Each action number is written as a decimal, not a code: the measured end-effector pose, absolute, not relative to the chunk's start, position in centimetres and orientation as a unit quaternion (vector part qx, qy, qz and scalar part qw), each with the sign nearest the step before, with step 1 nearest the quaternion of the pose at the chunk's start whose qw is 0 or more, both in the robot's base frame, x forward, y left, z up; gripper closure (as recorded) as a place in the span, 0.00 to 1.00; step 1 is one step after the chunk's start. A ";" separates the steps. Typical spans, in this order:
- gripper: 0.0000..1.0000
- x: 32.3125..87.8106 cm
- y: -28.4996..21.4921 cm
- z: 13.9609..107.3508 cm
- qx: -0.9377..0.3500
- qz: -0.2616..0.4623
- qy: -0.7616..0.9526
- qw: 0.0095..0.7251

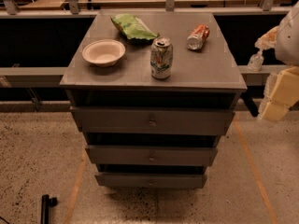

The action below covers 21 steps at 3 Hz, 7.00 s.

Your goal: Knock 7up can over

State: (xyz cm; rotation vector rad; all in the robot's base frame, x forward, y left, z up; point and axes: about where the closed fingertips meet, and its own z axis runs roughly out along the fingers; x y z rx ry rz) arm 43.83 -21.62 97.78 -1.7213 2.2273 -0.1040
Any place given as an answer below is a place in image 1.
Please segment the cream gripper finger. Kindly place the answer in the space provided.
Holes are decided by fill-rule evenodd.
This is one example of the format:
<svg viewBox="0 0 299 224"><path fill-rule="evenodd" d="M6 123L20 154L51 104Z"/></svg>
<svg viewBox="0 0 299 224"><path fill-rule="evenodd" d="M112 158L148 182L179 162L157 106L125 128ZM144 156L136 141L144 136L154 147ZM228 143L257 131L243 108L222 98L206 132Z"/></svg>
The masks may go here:
<svg viewBox="0 0 299 224"><path fill-rule="evenodd" d="M278 74L271 73L263 91L259 118L280 121L299 101L299 67L290 66Z"/></svg>

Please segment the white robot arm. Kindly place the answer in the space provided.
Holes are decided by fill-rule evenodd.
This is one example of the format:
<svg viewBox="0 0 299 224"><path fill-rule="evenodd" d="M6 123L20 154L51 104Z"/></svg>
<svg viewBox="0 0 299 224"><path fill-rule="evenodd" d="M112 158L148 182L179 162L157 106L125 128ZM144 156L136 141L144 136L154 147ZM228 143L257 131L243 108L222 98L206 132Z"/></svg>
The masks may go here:
<svg viewBox="0 0 299 224"><path fill-rule="evenodd" d="M287 68L266 81L264 98L259 107L262 119L280 121L299 101L299 2L255 43L261 50L274 49L276 59Z"/></svg>

